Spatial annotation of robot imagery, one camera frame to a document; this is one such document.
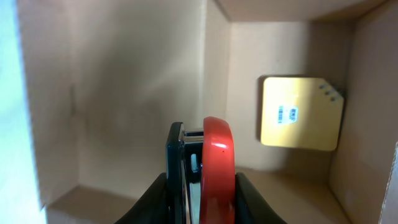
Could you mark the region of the yellow sticky note pad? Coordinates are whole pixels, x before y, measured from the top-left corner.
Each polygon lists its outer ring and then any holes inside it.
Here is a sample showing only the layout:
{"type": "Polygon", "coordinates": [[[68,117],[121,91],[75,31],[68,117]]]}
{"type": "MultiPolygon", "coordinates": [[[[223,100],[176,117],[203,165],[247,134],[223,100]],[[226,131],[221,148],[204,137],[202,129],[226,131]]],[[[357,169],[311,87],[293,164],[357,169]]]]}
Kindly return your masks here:
{"type": "Polygon", "coordinates": [[[263,82],[261,143],[334,151],[344,97],[323,78],[268,77],[263,82]]]}

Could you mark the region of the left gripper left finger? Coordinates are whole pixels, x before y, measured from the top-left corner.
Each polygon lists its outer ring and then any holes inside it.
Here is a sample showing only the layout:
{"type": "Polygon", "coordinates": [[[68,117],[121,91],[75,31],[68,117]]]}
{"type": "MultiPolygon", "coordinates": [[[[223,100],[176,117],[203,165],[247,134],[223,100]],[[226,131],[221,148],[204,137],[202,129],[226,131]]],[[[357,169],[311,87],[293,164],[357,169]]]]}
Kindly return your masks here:
{"type": "Polygon", "coordinates": [[[166,173],[161,173],[115,224],[168,224],[166,173]]]}

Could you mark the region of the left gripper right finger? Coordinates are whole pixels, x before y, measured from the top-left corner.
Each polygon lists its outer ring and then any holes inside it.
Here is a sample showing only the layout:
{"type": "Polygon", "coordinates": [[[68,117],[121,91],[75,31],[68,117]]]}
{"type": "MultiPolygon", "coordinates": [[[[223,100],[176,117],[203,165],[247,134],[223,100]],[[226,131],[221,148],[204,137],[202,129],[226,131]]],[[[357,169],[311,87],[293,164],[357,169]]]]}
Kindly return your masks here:
{"type": "Polygon", "coordinates": [[[237,172],[235,224],[287,224],[242,172],[237,172]]]}

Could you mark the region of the red black stapler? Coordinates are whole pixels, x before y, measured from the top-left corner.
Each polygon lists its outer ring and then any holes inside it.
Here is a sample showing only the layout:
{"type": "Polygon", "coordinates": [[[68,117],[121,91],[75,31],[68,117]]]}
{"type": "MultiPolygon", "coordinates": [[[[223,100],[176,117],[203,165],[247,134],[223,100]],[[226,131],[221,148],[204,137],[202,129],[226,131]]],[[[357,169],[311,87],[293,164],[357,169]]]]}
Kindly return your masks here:
{"type": "Polygon", "coordinates": [[[229,124],[209,116],[198,131],[172,123],[165,145],[169,223],[234,223],[234,141],[229,124]]]}

